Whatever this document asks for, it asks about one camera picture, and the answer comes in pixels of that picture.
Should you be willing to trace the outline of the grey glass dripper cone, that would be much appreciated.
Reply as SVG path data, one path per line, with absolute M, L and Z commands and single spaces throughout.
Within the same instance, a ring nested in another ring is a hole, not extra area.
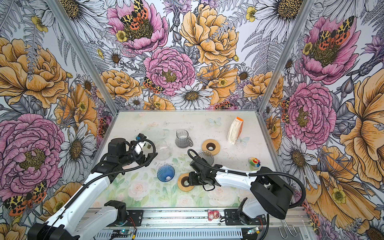
M 201 157 L 202 159 L 204 159 L 210 166 L 213 165 L 214 163 L 214 156 L 208 152 L 208 151 L 200 151 L 198 153 L 199 157 Z

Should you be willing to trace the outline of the blue glass dripper cone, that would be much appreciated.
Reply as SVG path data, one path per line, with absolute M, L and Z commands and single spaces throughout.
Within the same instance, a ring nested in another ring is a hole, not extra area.
M 171 181 L 175 176 L 175 169 L 170 165 L 164 165 L 158 169 L 157 178 L 159 181 L 166 183 Z

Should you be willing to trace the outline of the coffee filter pack orange top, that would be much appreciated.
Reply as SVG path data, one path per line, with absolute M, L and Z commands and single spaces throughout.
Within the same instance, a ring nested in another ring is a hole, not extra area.
M 241 135 L 243 129 L 244 120 L 236 117 L 236 119 L 232 122 L 230 129 L 227 135 L 227 141 L 231 144 L 235 144 Z

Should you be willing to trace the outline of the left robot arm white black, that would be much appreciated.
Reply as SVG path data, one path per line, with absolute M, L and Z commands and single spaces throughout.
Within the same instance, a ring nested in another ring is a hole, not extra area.
M 99 195 L 120 174 L 147 167 L 157 156 L 155 144 L 139 134 L 128 142 L 112 139 L 108 151 L 91 170 L 83 185 L 43 224 L 34 224 L 27 234 L 29 240 L 90 240 L 110 224 L 124 225 L 128 219 L 126 204 L 108 201 L 100 211 L 81 222 L 82 217 Z

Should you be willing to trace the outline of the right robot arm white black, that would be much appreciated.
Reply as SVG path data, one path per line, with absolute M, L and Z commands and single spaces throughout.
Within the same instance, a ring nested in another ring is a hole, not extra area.
M 267 167 L 256 172 L 238 172 L 222 165 L 211 166 L 200 156 L 191 156 L 188 183 L 191 186 L 232 187 L 252 194 L 242 200 L 237 212 L 230 218 L 243 225 L 250 225 L 261 215 L 269 214 L 284 220 L 294 194 L 293 188 L 282 175 Z

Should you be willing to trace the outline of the grey ribbed glass pitcher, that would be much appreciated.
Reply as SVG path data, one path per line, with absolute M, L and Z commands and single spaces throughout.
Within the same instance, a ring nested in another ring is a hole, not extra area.
M 176 131 L 175 144 L 178 148 L 181 148 L 181 149 L 194 146 L 194 143 L 191 137 L 189 136 L 189 132 L 187 130 Z

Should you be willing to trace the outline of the colourful small toy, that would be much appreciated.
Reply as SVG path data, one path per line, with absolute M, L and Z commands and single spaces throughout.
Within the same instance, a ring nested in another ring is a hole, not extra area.
M 255 168 L 259 168 L 261 166 L 260 160 L 254 157 L 249 158 L 249 164 Z

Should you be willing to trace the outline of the green circuit board right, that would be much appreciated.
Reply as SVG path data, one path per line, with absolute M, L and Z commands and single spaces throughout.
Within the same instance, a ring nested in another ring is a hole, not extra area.
M 258 235 L 259 233 L 260 233 L 259 227 L 254 227 L 247 231 L 247 235 L 254 235 L 254 234 Z

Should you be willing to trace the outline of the green circuit board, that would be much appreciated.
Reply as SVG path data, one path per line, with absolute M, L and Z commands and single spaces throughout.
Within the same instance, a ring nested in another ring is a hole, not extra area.
M 112 232 L 112 235 L 111 235 L 111 238 L 129 238 L 129 237 L 133 237 L 135 234 L 135 231 L 131 231 L 131 230 L 115 230 Z
M 260 233 L 259 227 L 254 227 L 247 231 L 247 235 L 254 235 L 254 234 L 258 235 L 259 233 Z

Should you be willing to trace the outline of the green circuit board left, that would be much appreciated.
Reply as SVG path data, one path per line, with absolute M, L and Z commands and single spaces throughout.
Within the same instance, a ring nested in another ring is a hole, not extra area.
M 135 231 L 131 231 L 131 230 L 115 230 L 112 232 L 112 235 L 111 235 L 111 238 L 129 238 L 129 237 L 133 237 L 135 234 Z

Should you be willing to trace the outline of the pink toy on rail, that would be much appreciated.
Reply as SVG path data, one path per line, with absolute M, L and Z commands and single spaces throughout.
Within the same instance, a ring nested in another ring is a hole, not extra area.
M 218 210 L 208 210 L 208 221 L 219 219 L 221 214 Z

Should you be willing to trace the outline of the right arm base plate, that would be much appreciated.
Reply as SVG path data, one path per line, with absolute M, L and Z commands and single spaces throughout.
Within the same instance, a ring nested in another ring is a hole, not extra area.
M 266 216 L 260 215 L 256 218 L 251 219 L 244 213 L 235 210 L 235 209 L 224 209 L 224 222 L 226 226 L 237 226 L 237 225 L 247 225 L 247 226 L 261 226 L 267 224 Z

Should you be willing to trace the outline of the aluminium front rail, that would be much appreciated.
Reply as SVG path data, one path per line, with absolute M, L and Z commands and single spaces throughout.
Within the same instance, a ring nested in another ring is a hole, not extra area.
M 224 209 L 234 208 L 216 209 L 220 212 L 221 217 L 212 221 L 208 221 L 209 209 L 204 208 L 127 209 L 144 211 L 140 227 L 107 226 L 91 240 L 283 240 L 279 233 L 282 220 L 266 216 L 267 224 L 264 226 L 226 226 Z M 86 221 L 100 210 L 88 210 L 81 222 Z M 296 238 L 288 237 L 287 240 L 317 239 L 303 208 L 290 210 L 285 220 L 289 225 L 294 225 L 298 232 Z M 247 235 L 247 231 L 254 227 L 259 227 L 260 233 Z M 135 231 L 134 236 L 132 238 L 111 238 L 113 231 L 123 229 Z

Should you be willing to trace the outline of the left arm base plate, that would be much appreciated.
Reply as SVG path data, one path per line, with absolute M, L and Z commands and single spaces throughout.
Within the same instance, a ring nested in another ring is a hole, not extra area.
M 125 213 L 118 212 L 117 219 L 108 227 L 140 227 L 143 220 L 143 210 L 127 210 Z

